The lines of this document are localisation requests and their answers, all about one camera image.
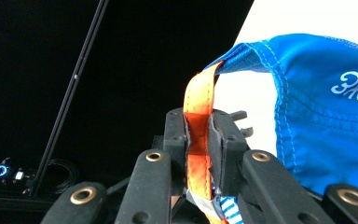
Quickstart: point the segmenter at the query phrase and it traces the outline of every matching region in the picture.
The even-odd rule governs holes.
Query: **black cable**
[[[55,186],[51,191],[53,194],[62,194],[76,183],[79,178],[79,172],[73,163],[66,160],[54,159],[48,162],[48,167],[54,165],[61,166],[68,171],[68,177],[61,184]]]

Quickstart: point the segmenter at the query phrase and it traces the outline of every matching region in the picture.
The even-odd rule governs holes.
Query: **white stitching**
[[[278,61],[276,55],[274,54],[274,52],[272,51],[271,47],[267,45],[267,43],[265,43],[264,41],[261,41],[260,42],[261,44],[263,44],[267,49],[269,49],[269,51],[271,52],[272,56],[274,57],[275,59],[275,62],[278,64],[281,72],[278,73],[278,71],[276,69],[274,69],[274,71],[277,73],[277,76],[280,77],[280,74],[282,74],[282,66],[281,66],[281,63]],[[286,85],[286,96],[288,96],[290,94],[290,91],[289,91],[289,83],[287,81],[287,78],[284,74],[282,74],[284,80],[285,80],[285,85]],[[292,145],[292,151],[293,151],[293,164],[294,164],[294,169],[293,169],[293,175],[296,174],[296,168],[297,168],[297,164],[296,164],[296,150],[295,150],[295,144],[293,143],[293,135],[292,135],[292,131],[290,130],[290,125],[289,125],[289,122],[287,121],[287,107],[288,107],[288,103],[287,103],[288,99],[285,100],[285,105],[284,105],[284,120],[286,121],[286,125],[287,125],[287,131],[289,132],[289,135],[290,135],[290,144]]]

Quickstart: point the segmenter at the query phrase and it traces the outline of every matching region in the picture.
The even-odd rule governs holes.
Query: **white logo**
[[[348,83],[347,81],[349,76],[354,76],[356,80],[354,80],[352,83]],[[341,86],[336,85],[331,88],[331,91],[334,94],[348,94],[348,99],[351,99],[353,95],[356,94],[356,99],[358,100],[358,72],[350,71],[342,74],[341,81],[343,82]]]

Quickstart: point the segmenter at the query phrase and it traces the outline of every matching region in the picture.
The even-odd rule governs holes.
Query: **blue fabric seam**
[[[277,65],[279,66],[279,70],[280,72],[278,73],[278,76],[283,76],[284,78],[284,83],[286,85],[286,97],[289,97],[290,95],[290,91],[289,91],[289,81],[287,80],[286,76],[282,73],[283,69],[282,69],[282,65],[279,62],[279,60],[277,59],[274,51],[272,50],[272,48],[265,42],[265,41],[261,41],[261,43],[266,46],[266,48],[271,52],[272,56],[274,57],[275,62],[277,63]],[[284,105],[284,120],[286,121],[286,126],[287,126],[287,131],[289,132],[290,135],[290,144],[292,146],[292,152],[293,152],[293,164],[294,164],[294,169],[293,169],[293,175],[296,174],[296,168],[297,168],[297,164],[296,164],[296,149],[295,149],[295,144],[293,143],[293,134],[292,131],[290,130],[290,124],[287,121],[287,107],[288,107],[288,99],[285,100],[285,105]]]
[[[350,122],[350,123],[356,123],[358,124],[358,121],[353,121],[353,120],[349,120],[349,119],[339,119],[339,118],[335,118],[335,117],[331,117],[331,116],[327,116],[325,114],[322,114],[321,112],[319,111],[316,111],[314,110],[313,108],[311,108],[309,105],[305,104],[304,102],[302,102],[301,100],[299,100],[297,97],[295,97],[294,95],[290,95],[291,98],[293,98],[294,100],[296,100],[297,102],[299,102],[300,104],[302,104],[303,106],[305,106],[309,111],[311,111],[312,113],[314,114],[317,114],[321,117],[324,117],[324,118],[327,118],[327,119],[335,119],[335,120],[340,120],[340,121],[345,121],[345,122]],[[310,102],[312,102],[313,104],[315,104],[316,106],[315,107],[321,107],[325,110],[329,110],[326,106],[323,106],[323,105],[319,105],[318,103],[312,101],[312,99],[308,98],[310,100]]]

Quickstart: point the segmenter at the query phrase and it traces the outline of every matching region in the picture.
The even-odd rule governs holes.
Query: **orange webbing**
[[[212,183],[208,154],[209,117],[213,112],[214,72],[222,64],[217,63],[194,76],[187,85],[184,114],[190,134],[187,155],[187,185],[192,193],[211,200]],[[208,217],[212,223],[226,223]]]

